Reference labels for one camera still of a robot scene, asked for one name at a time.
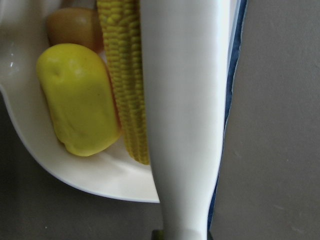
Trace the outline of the beige hand brush black bristles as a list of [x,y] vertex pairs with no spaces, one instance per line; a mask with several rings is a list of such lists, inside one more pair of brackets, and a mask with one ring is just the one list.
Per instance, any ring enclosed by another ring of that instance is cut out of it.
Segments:
[[166,240],[205,240],[238,0],[140,3],[147,140]]

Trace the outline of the yellow corn cob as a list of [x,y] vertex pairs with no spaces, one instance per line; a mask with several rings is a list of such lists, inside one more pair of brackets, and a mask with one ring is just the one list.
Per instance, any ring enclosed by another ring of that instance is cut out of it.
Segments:
[[113,94],[128,154],[149,165],[140,1],[96,2]]

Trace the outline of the tan ginger root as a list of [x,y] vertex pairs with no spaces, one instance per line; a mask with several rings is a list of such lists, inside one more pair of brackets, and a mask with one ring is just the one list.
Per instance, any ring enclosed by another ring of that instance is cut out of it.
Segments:
[[98,11],[86,7],[64,7],[51,13],[45,28],[50,45],[77,44],[100,53],[104,49]]

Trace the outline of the beige plastic dustpan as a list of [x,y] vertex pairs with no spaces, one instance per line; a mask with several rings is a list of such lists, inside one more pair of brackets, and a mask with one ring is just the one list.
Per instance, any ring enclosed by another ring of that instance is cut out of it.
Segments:
[[151,167],[135,161],[123,139],[88,157],[68,153],[54,133],[36,61],[49,46],[46,17],[60,0],[0,3],[0,92],[24,146],[50,174],[82,191],[134,202],[158,202]]

